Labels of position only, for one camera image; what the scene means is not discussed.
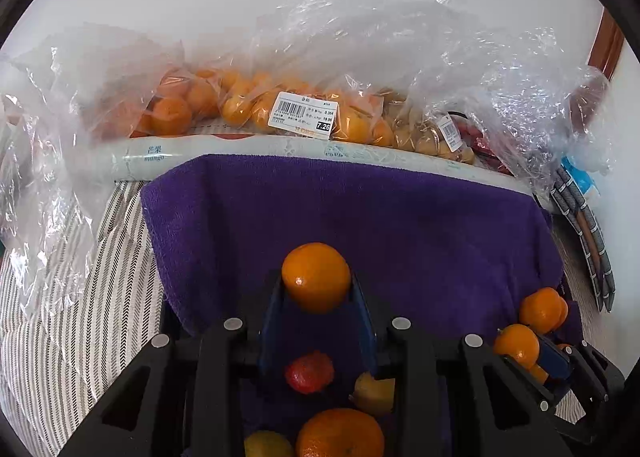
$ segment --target striped fabric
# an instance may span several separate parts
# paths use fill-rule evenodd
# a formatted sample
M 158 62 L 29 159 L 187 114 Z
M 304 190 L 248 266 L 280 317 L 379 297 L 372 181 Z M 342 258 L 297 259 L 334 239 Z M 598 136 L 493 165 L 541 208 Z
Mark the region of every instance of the striped fabric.
M 8 257 L 2 262 L 0 408 L 35 457 L 60 451 L 158 332 L 162 286 L 142 217 L 141 187 L 137 182 L 116 186 L 98 230 L 98 252 L 84 294 L 61 313 L 27 321 Z M 66 251 L 55 267 L 62 281 L 68 278 L 70 257 L 73 252 Z

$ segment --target purple cloth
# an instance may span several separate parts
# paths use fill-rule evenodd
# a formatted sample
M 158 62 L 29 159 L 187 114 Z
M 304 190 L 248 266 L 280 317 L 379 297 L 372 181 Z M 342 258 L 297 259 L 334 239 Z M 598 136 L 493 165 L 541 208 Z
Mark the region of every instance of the purple cloth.
M 309 242 L 334 246 L 394 313 L 438 337 L 473 332 L 492 342 L 498 328 L 517 322 L 524 297 L 562 277 L 531 197 L 440 175 L 207 155 L 147 184 L 142 204 L 166 298 L 190 333 L 233 315 L 240 294 L 262 286 L 268 270 Z M 570 305 L 564 334 L 575 343 L 580 315 Z M 346 308 L 310 316 L 287 303 L 284 317 L 279 364 L 319 349 L 339 376 L 327 394 L 304 399 L 305 407 L 344 403 L 362 371 Z M 245 390 L 250 423 L 295 433 L 300 417 L 282 398 L 296 399 L 284 380 L 276 388 L 277 400 L 263 394 L 259 405 L 255 390 Z

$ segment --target red fruit in bag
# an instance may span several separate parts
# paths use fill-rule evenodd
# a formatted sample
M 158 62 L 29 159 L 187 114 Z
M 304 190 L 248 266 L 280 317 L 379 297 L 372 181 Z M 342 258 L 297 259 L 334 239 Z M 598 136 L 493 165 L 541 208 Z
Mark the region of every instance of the red fruit in bag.
M 297 392 L 319 392 L 334 380 L 334 364 L 326 354 L 314 351 L 293 361 L 286 368 L 284 377 Z

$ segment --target barcode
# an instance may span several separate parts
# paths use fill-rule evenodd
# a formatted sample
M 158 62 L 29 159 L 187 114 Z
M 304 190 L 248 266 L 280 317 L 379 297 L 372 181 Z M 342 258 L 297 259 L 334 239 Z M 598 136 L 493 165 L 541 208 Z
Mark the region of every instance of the barcode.
M 445 137 L 449 140 L 451 139 L 457 139 L 458 138 L 458 129 L 456 128 L 456 126 L 451 123 L 448 122 L 446 123 L 443 127 L 442 127 L 442 133 L 445 135 Z
M 295 104 L 290 101 L 280 101 L 277 112 L 288 114 L 289 116 L 300 117 L 305 113 L 306 106 L 304 104 Z

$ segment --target triangular cutout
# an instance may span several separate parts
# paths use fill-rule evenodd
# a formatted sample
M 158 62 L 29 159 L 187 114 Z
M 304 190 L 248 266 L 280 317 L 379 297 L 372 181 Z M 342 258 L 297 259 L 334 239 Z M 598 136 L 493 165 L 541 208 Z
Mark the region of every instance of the triangular cutout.
M 494 411 L 495 426 L 508 430 L 515 426 L 529 424 L 529 414 L 522 408 L 513 393 L 502 382 L 493 367 L 482 368 L 484 380 L 489 392 L 491 408 Z
M 102 417 L 104 424 L 128 431 L 135 430 L 150 373 L 151 368 L 140 367 L 129 378 L 129 382 L 124 386 L 120 395 L 105 411 Z

